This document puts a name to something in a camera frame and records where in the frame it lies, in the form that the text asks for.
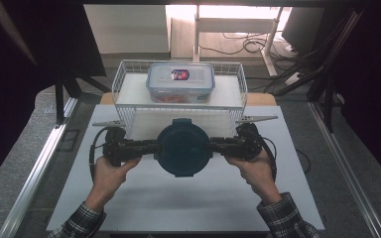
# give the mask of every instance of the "wire basket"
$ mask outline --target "wire basket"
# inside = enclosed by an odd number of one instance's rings
[[[210,137],[237,135],[236,120],[242,117],[247,101],[243,66],[238,62],[210,62],[215,88],[207,103],[160,103],[151,100],[146,87],[153,63],[183,61],[123,60],[112,85],[113,101],[125,123],[128,139],[154,139],[175,118],[190,118]]]

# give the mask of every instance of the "hand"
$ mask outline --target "hand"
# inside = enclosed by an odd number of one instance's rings
[[[262,150],[252,161],[243,161],[240,158],[224,157],[230,165],[240,170],[241,176],[251,185],[252,190],[258,194],[264,204],[270,205],[281,200],[277,186],[272,178],[270,159]]]
[[[120,184],[125,182],[126,173],[135,168],[141,158],[127,161],[121,167],[113,167],[106,158],[100,157],[95,163],[94,185],[85,201],[91,210],[100,212],[113,197]]]

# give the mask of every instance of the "dark blue round object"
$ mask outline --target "dark blue round object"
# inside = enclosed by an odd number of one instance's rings
[[[191,119],[174,119],[157,141],[163,149],[154,154],[154,158],[165,171],[176,177],[192,177],[212,158],[212,152],[205,149],[208,136]]]

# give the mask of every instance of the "plaid sleeve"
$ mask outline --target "plaid sleeve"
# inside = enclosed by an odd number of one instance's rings
[[[106,213],[89,209],[83,202],[62,227],[49,234],[48,238],[91,237],[101,226]]]
[[[302,218],[292,196],[288,192],[282,193],[282,196],[283,199],[278,203],[264,206],[261,202],[257,206],[273,237],[318,238],[317,230]]]

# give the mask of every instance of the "person's left hand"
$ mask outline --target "person's left hand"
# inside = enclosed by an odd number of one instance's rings
[[[85,205],[100,212],[119,186],[125,182],[126,174],[135,168],[140,161],[141,158],[137,158],[127,161],[121,167],[113,167],[106,158],[98,158],[95,163],[94,185],[88,194]]]

